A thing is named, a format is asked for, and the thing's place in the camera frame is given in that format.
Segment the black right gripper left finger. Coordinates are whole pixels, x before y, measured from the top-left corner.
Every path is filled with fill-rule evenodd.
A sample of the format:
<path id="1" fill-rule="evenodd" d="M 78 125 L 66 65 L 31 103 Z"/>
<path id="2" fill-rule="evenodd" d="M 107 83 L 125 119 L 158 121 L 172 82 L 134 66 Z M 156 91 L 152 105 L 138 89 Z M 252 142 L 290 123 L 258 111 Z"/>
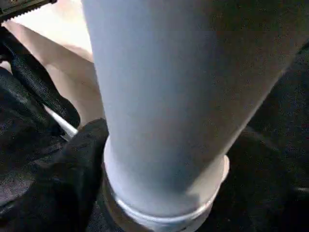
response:
<path id="1" fill-rule="evenodd" d="M 102 182 L 104 119 L 86 124 L 28 190 L 1 207 L 2 232 L 83 232 Z"/>

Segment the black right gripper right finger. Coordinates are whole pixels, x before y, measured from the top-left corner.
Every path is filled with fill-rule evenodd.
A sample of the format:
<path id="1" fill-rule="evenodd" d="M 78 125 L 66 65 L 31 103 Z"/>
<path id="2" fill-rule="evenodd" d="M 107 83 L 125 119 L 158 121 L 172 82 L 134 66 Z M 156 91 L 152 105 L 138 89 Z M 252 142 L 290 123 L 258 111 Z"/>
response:
<path id="1" fill-rule="evenodd" d="M 296 159 L 246 128 L 201 232 L 306 232 L 309 176 Z"/>

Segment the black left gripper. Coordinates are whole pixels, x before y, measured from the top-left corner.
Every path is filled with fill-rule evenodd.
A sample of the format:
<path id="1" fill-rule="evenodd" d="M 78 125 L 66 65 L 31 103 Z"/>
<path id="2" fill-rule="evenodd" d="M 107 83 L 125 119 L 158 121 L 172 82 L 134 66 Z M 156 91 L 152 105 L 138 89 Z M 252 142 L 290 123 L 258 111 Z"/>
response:
<path id="1" fill-rule="evenodd" d="M 4 22 L 57 0 L 0 0 L 0 21 Z M 13 76 L 39 103 L 47 106 L 74 127 L 81 119 L 73 104 L 59 93 L 43 65 L 5 27 L 0 28 L 0 54 L 8 61 Z"/>

